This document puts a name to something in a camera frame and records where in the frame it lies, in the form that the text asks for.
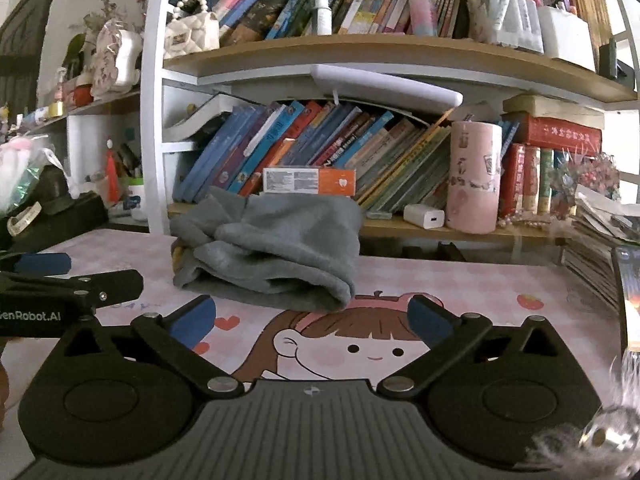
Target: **white charger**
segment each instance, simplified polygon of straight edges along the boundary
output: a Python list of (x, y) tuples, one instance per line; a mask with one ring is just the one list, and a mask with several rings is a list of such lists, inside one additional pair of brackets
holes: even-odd
[(442, 227), (444, 211), (423, 204), (410, 204), (404, 206), (404, 220), (423, 229)]

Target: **pink bottle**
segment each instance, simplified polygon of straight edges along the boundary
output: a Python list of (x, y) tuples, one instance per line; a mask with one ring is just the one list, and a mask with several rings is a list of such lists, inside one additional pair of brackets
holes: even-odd
[(500, 195), (501, 148), (500, 126), (453, 123), (447, 227), (478, 235), (495, 230)]

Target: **white shelf frame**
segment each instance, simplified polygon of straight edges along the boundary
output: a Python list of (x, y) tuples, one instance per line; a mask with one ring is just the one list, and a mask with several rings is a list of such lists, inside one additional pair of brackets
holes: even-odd
[[(640, 64), (638, 50), (636, 49), (636, 46), (640, 44), (640, 30), (636, 30), (637, 27), (634, 27), (626, 12), (630, 0), (617, 1), (622, 12), (626, 31), (616, 35), (616, 40), (629, 41), (636, 70), (636, 80), (640, 82)], [(219, 73), (200, 78), (166, 70), (162, 66), (162, 58), (164, 54), (166, 15), (170, 6), (168, 0), (148, 0), (148, 9), (145, 26), (145, 46), (142, 55), (140, 94), (140, 130), (142, 137), (142, 163), (145, 170), (146, 212), (149, 231), (152, 234), (168, 234), (167, 203), (170, 200), (171, 190), (168, 189), (167, 181), (175, 177), (176, 168), (175, 165), (165, 168), (165, 161), (171, 160), (172, 163), (175, 163), (179, 153), (190, 152), (195, 146), (190, 141), (162, 142), (164, 86), (172, 86), (199, 92), (200, 94), (215, 94), (225, 91), (237, 94), (239, 97), (245, 97), (242, 92), (249, 91), (250, 87), (255, 84), (261, 88), (273, 89), (274, 94), (276, 94), (275, 97), (280, 98), (278, 92), (284, 95), (290, 91), (292, 84), (296, 84), (296, 90), (299, 90), (301, 98), (302, 94), (304, 94), (304, 97), (318, 97), (321, 94), (310, 78), (310, 64)], [(498, 88), (535, 91), (604, 111), (640, 110), (640, 101), (606, 104), (545, 84), (509, 76), (475, 72), (473, 70), (407, 64), (345, 63), (338, 65), (418, 79), (472, 82)], [(635, 184), (640, 182), (640, 177), (636, 175), (623, 173), (622, 178)]]

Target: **pink desk mat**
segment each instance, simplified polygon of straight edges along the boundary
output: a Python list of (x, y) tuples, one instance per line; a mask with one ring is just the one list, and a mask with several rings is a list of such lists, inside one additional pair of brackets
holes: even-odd
[[(71, 256), (70, 276), (137, 269), (145, 279), (140, 298), (98, 311), (104, 325), (129, 324), (144, 312), (169, 314), (196, 296), (172, 285), (172, 240), (162, 235), (97, 230), (50, 251)], [(562, 267), (361, 257), (356, 294), (373, 296), (376, 291), (390, 297), (429, 294), (454, 314), (479, 312), (496, 325), (519, 326), (531, 314), (545, 316), (600, 397), (605, 402), (610, 399), (609, 367), (620, 351), (618, 320)], [(339, 316), (334, 327), (338, 332), (331, 328), (309, 337), (301, 332), (315, 320), (313, 316), (214, 300), (215, 327), (195, 351), (243, 381), (258, 377), (368, 378), (377, 384), (428, 351), (406, 328), (402, 309), (384, 308), (378, 300), (357, 300), (363, 308), (348, 309), (348, 316)], [(375, 326), (378, 336), (371, 336), (371, 330), (364, 328), (368, 326)], [(17, 404), (53, 345), (55, 340), (23, 339), (8, 343), (2, 354), (10, 394), (0, 432), (0, 480), (14, 478), (33, 459), (17, 425)], [(353, 352), (352, 345), (359, 350)]]

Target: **gray cloth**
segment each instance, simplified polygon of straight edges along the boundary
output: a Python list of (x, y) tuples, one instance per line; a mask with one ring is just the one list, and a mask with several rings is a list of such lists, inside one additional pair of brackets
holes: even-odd
[(354, 297), (360, 207), (350, 198), (211, 188), (171, 220), (174, 285), (303, 312), (336, 312)]

